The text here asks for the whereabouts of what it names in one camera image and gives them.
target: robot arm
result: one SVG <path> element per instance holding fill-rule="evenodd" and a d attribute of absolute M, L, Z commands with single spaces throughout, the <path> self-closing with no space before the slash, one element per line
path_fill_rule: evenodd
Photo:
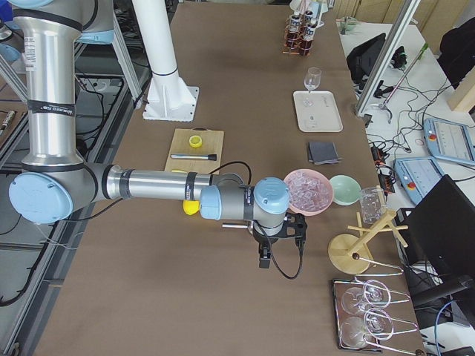
<path fill-rule="evenodd" d="M 253 188 L 228 176 L 138 171 L 85 162 L 76 152 L 73 45 L 78 40 L 111 43 L 112 0 L 10 3 L 23 29 L 27 70 L 30 152 L 22 161 L 24 173 L 15 178 L 9 191 L 13 207 L 23 217 L 34 223 L 54 223 L 92 202 L 119 197 L 199 200 L 204 218 L 256 221 L 253 234 L 264 262 L 269 261 L 269 241 L 289 237 L 288 227 L 295 230 L 291 237 L 304 239 L 303 217 L 295 219 L 286 213 L 289 192 L 280 179 L 263 179 Z"/>

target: white desk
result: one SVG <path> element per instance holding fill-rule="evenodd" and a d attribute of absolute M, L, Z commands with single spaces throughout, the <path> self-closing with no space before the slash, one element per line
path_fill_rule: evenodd
<path fill-rule="evenodd" d="M 383 32 L 388 34 L 390 27 L 391 24 L 362 23 L 356 25 L 355 28 L 347 32 L 347 34 L 340 35 L 345 56 L 347 56 L 354 47 L 368 39 Z M 409 26 L 400 43 L 400 45 L 404 46 L 408 64 L 417 56 L 424 42 L 425 40 L 417 27 L 414 25 Z M 383 76 L 384 85 L 395 85 L 401 78 L 401 75 L 402 72 L 400 70 L 388 68 Z M 437 90 L 442 86 L 450 84 L 446 81 L 446 76 L 430 49 L 425 51 L 419 63 L 417 63 L 408 74 L 407 79 L 412 86 L 418 88 L 420 91 Z M 402 86 L 407 87 L 407 82 L 404 81 Z M 447 99 L 452 93 L 452 87 L 441 93 L 436 102 L 428 108 L 426 117 L 435 116 L 452 122 L 474 126 L 474 121 L 470 115 L 467 113 L 456 113 L 450 110 L 447 104 Z M 433 98 L 435 93 L 428 93 L 428 96 Z M 415 97 L 415 94 L 407 91 L 398 90 L 395 92 L 393 98 L 388 103 L 389 109 L 393 112 L 393 120 L 390 124 L 387 122 L 388 115 L 384 111 L 368 110 L 367 113 L 373 115 L 373 122 L 370 123 L 367 128 L 368 139 L 371 141 L 379 140 L 378 137 L 371 135 L 379 135 L 385 139 L 391 139 L 397 132 L 398 128 L 410 126 L 413 122 L 407 117 L 407 114 L 399 116 L 399 112 L 410 109 L 407 102 Z M 371 103 L 377 104 L 382 101 L 384 101 L 384 99 L 373 98 Z M 420 96 L 417 100 L 411 103 L 411 106 L 412 108 L 417 109 L 427 103 L 428 101 Z M 469 129 L 469 133 L 472 141 L 475 142 L 475 128 Z M 412 152 L 409 154 L 404 152 L 402 149 L 391 150 L 390 158 L 387 161 L 388 165 L 393 166 L 394 158 L 398 157 L 430 156 L 424 141 L 424 131 L 412 131 L 405 136 Z M 463 168 L 456 163 L 442 161 L 440 159 L 438 160 L 438 163 L 442 170 L 449 174 L 453 179 L 462 179 L 475 175 L 474 171 Z M 475 182 L 469 180 L 466 182 L 459 182 L 458 185 L 467 195 L 468 199 L 475 203 Z M 391 208 L 409 208 L 414 206 L 399 183 L 396 185 L 395 189 L 396 193 L 391 194 L 388 197 L 388 205 Z M 423 330 L 423 334 L 429 337 L 428 340 L 433 341 L 433 327 Z M 473 328 L 458 326 L 454 323 L 443 323 L 439 326 L 439 342 L 446 347 L 442 352 L 457 349 L 462 346 L 472 346 L 475 348 L 475 330 Z"/>

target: brown table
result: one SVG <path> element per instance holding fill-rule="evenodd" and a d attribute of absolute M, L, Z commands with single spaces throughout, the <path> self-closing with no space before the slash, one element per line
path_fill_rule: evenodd
<path fill-rule="evenodd" d="M 356 98 L 333 15 L 325 16 L 312 55 L 302 58 L 282 54 L 290 13 L 287 6 L 180 4 L 172 34 L 180 75 L 200 87 L 195 119 L 150 122 L 137 111 L 116 163 L 162 170 L 174 129 L 199 127 L 225 131 L 222 162 L 248 162 L 252 184 L 296 168 L 317 168 L 329 178 L 349 174 L 362 187 L 377 184 L 364 126 L 353 115 Z M 314 65 L 324 72 L 320 89 L 335 94 L 341 133 L 298 130 L 292 93 L 303 89 Z M 335 142 L 342 162 L 308 163 L 310 140 Z M 239 166 L 228 171 L 246 176 Z M 258 268 L 258 244 L 245 231 L 188 217 L 178 201 L 121 202 L 90 222 L 36 354 L 342 354 L 330 280 L 348 276 L 330 263 L 327 244 L 348 232 L 357 208 L 333 204 L 307 219 L 304 270 L 289 281 L 274 266 Z M 389 234 L 370 248 L 377 260 L 397 263 Z M 293 242 L 277 243 L 274 252 L 284 271 L 297 268 Z M 387 282 L 406 289 L 402 277 Z M 391 313 L 415 320 L 409 305 Z M 422 347 L 417 334 L 387 344 Z"/>

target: light green bowl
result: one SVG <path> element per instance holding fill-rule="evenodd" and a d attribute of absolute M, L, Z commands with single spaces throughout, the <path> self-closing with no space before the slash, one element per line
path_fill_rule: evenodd
<path fill-rule="evenodd" d="M 358 24 L 358 20 L 355 19 L 354 17 L 347 16 L 346 17 L 346 22 L 345 22 L 345 18 L 342 17 L 339 20 L 338 24 L 340 26 L 340 33 L 343 30 L 343 28 L 345 29 L 345 32 L 350 32 Z"/>
<path fill-rule="evenodd" d="M 333 201 L 339 205 L 351 205 L 359 201 L 361 187 L 352 177 L 334 176 L 330 179 L 333 188 Z"/>

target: wine glass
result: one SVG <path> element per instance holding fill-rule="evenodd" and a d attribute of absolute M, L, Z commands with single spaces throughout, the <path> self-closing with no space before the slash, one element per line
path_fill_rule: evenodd
<path fill-rule="evenodd" d="M 375 306 L 384 309 L 390 301 L 389 289 L 378 280 L 367 280 L 361 287 L 348 288 L 341 296 L 343 310 L 351 315 L 363 315 Z"/>
<path fill-rule="evenodd" d="M 394 335 L 394 324 L 387 312 L 378 308 L 366 310 L 363 317 L 348 317 L 340 328 L 341 341 L 356 349 L 375 345 L 374 337 L 379 341 L 389 340 Z"/>
<path fill-rule="evenodd" d="M 309 95 L 312 93 L 312 90 L 315 90 L 320 85 L 321 79 L 321 69 L 317 67 L 311 67 L 308 69 L 307 74 L 305 75 L 304 85 L 309 91 Z M 312 106 L 313 101 L 306 97 L 303 101 L 304 106 Z"/>

